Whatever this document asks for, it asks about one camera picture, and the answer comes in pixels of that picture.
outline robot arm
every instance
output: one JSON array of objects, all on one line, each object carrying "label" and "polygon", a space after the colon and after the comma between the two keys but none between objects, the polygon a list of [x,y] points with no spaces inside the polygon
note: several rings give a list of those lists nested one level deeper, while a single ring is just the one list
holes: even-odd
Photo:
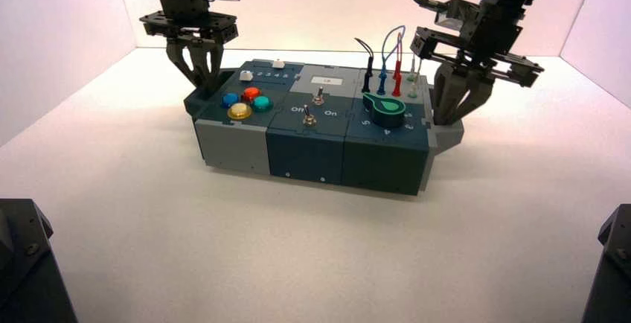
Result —
[{"label": "robot arm", "polygon": [[[206,97],[220,86],[218,75],[224,44],[238,36],[237,17],[210,12],[208,8],[213,1],[160,0],[161,11],[140,19],[147,34],[167,38],[169,59]],[[185,48],[193,68],[184,60]]]},{"label": "robot arm", "polygon": [[[460,33],[453,36],[419,27],[411,44],[422,59],[442,63],[432,93],[435,124],[453,124],[479,108],[490,97],[497,78],[531,87],[543,71],[525,57],[509,52],[522,31],[517,23],[524,18],[523,6],[533,0],[481,0],[479,4],[414,1],[436,12],[436,25]],[[457,56],[436,54],[438,44],[455,48]],[[510,70],[494,69],[498,62],[508,63]]]}]

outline red button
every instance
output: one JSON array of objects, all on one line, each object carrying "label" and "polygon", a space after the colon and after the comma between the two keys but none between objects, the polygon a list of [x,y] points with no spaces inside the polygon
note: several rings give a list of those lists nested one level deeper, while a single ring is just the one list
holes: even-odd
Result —
[{"label": "red button", "polygon": [[241,101],[245,103],[251,103],[252,101],[254,101],[256,97],[259,97],[259,96],[260,96],[259,89],[257,89],[256,87],[248,87],[247,89],[243,90],[243,95],[241,95]]}]

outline white backdrop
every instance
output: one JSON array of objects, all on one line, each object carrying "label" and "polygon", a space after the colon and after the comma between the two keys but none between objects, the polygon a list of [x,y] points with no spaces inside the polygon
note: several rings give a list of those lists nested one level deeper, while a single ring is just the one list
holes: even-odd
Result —
[{"label": "white backdrop", "polygon": [[[583,0],[538,0],[527,10],[525,31],[514,51],[557,56]],[[136,42],[164,46],[146,36],[136,19],[160,8],[158,0],[125,0]],[[214,11],[238,17],[240,35],[228,48],[357,51],[355,36],[378,48],[395,25],[409,27],[406,43],[418,25],[433,26],[434,14],[412,0],[241,0],[218,1]]]},{"label": "white backdrop", "polygon": [[629,0],[585,0],[563,58],[631,107]]},{"label": "white backdrop", "polygon": [[1,0],[0,19],[0,145],[134,48],[123,0]]}]

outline green knob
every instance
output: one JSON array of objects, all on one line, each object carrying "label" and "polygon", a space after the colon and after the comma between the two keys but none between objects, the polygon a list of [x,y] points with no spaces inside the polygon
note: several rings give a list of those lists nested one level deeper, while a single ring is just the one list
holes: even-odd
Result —
[{"label": "green knob", "polygon": [[401,127],[405,121],[406,105],[394,98],[364,93],[364,107],[372,122],[383,128]]}]

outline blue wire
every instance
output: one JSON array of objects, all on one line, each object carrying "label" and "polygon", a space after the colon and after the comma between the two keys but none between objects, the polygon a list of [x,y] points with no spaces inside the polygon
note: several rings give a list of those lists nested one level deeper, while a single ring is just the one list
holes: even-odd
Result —
[{"label": "blue wire", "polygon": [[[392,51],[390,51],[390,53],[388,54],[388,56],[386,56],[384,54],[384,50],[385,50],[385,43],[388,41],[388,38],[390,37],[390,35],[392,35],[392,33],[394,33],[395,31],[401,29],[401,39],[397,39],[397,43],[394,44],[394,48],[392,48]],[[390,58],[390,56],[392,54],[394,54],[394,52],[397,50],[397,48],[399,47],[399,44],[403,41],[403,37],[406,35],[406,26],[405,25],[399,25],[398,27],[396,27],[395,29],[392,29],[388,35],[385,36],[385,39],[383,40],[383,45],[381,45],[381,60],[383,61],[383,64],[381,65],[381,74],[379,74],[379,79],[381,79],[381,81],[379,82],[379,89],[377,90],[377,94],[378,95],[385,95],[385,79],[388,78],[388,73],[385,70],[385,62],[388,61],[388,58]]]}]

